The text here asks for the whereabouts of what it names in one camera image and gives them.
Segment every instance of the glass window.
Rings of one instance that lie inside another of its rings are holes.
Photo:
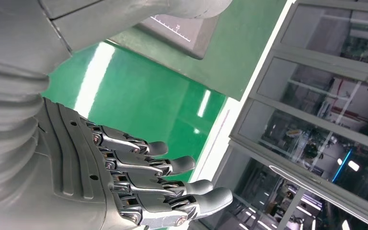
[[[368,12],[300,5],[281,42],[368,63]]]
[[[368,201],[368,146],[258,101],[239,134]]]
[[[258,93],[368,136],[368,83],[274,58]]]
[[[333,204],[305,192],[286,230],[368,230],[368,225]]]
[[[233,191],[233,202],[201,219],[209,229],[275,229],[299,189],[251,157],[233,150],[215,185]]]

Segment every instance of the green epoxy floor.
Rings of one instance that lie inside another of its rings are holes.
[[[286,0],[233,0],[219,16],[203,60],[130,28],[111,39],[211,89],[240,100]]]
[[[97,124],[148,141],[165,141],[166,157],[171,159],[184,155],[198,159],[226,99],[175,71],[106,43],[75,54],[50,77],[50,88],[43,96],[70,108],[77,106]],[[202,114],[204,98],[208,100]],[[190,175],[174,179],[187,181]]]

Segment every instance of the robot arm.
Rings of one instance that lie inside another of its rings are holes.
[[[101,154],[104,146],[95,143],[95,133],[86,120],[62,105],[44,101],[40,93],[48,87],[47,74],[75,51],[155,14],[210,17],[230,2],[0,0],[0,229],[167,227],[178,214],[180,221],[174,225],[183,221],[181,217],[191,220],[224,207],[231,196],[221,189],[211,195],[182,193],[169,199],[166,194],[188,189],[174,190],[159,178],[188,169],[186,164],[183,169],[174,166],[182,165],[181,161],[155,160],[147,154],[148,158],[135,165],[135,161],[121,161],[122,152],[114,156],[120,161],[119,169],[124,165],[139,166],[140,170],[119,172],[118,161],[114,162],[114,172],[107,170],[110,161]],[[136,146],[147,152],[155,147],[144,142]],[[169,192],[146,194],[139,185],[129,185],[132,173],[143,174],[148,169],[159,173],[149,179],[156,181],[152,185],[157,185],[156,189],[164,185]],[[126,175],[129,187],[134,188],[129,195],[115,191],[114,174]],[[215,203],[216,197],[226,199]],[[141,218],[126,216],[133,206]]]

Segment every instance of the robotic hand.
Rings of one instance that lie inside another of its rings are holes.
[[[231,0],[0,0],[0,230],[178,226],[228,205],[230,191],[163,176],[194,160],[43,100],[72,53],[140,21],[212,17]]]
[[[229,189],[213,189],[208,180],[189,184],[161,178],[193,169],[192,157],[155,159],[167,153],[164,142],[148,143],[85,118],[82,121],[91,129],[92,140],[105,159],[104,167],[112,175],[111,191],[121,216],[158,229],[211,215],[232,202]]]

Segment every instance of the glass door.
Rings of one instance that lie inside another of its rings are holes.
[[[231,140],[241,153],[230,155],[217,183],[226,176],[236,184],[228,219],[239,229],[368,229],[368,0],[296,2]],[[277,181],[242,171],[256,168],[245,157]],[[239,187],[247,181],[272,193],[262,200],[252,185]]]
[[[209,230],[368,230],[368,224],[277,174],[255,153],[230,143],[215,186],[233,190],[224,210],[200,222]]]

